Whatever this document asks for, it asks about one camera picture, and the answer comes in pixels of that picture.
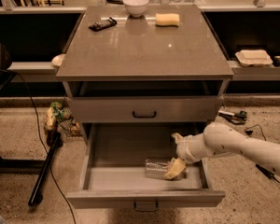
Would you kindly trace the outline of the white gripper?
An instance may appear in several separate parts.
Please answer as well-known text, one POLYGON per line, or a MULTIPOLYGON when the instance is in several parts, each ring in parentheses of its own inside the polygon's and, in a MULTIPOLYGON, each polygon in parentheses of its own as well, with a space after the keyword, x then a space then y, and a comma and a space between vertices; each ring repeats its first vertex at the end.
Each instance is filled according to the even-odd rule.
POLYGON ((198 162, 205 154, 205 143, 201 134, 182 136, 172 133, 171 137, 176 143, 178 158, 171 158, 163 175, 167 180, 178 177, 185 170, 186 163, 198 162))

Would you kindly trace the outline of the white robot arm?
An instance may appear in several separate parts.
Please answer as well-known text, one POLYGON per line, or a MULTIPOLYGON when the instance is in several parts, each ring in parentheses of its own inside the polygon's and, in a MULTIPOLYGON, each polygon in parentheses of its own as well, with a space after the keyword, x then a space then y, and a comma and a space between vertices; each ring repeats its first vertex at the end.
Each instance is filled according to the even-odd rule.
POLYGON ((171 159, 165 179, 179 176, 187 164, 225 153, 241 155, 280 176, 280 144, 243 135, 226 124, 212 122, 200 134, 173 133, 172 137, 177 158, 171 159))

